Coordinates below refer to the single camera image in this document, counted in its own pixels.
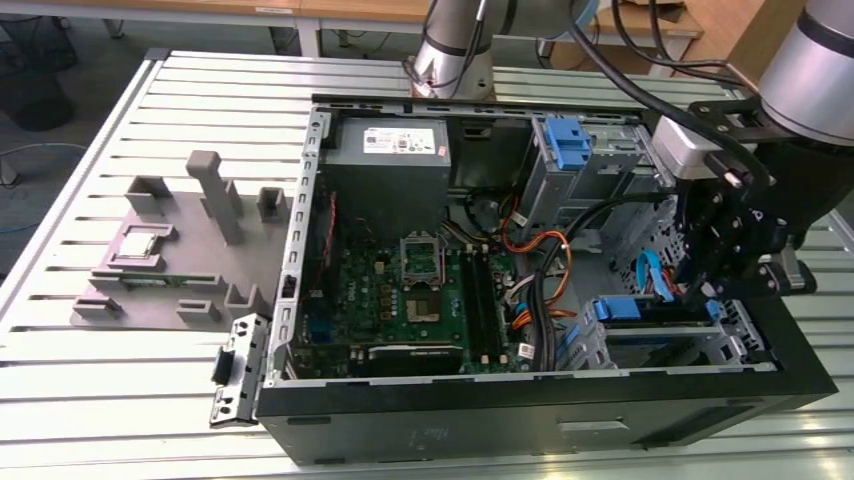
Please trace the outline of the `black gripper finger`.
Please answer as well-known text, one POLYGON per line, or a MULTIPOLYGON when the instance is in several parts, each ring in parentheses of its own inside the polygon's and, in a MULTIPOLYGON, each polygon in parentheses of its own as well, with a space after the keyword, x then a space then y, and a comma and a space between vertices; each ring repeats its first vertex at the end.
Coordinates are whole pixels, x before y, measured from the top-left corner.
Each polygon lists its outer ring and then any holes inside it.
POLYGON ((683 258, 676 267, 676 280, 696 280, 703 270, 709 241, 708 227, 717 213, 720 199, 713 184, 680 184, 675 224, 681 234, 683 258))
POLYGON ((739 201, 720 199, 717 213, 709 222, 703 270, 696 280, 683 280, 683 305, 699 308, 708 297, 721 295, 725 284, 747 270, 748 258, 757 259, 765 247, 760 239, 767 215, 739 201))

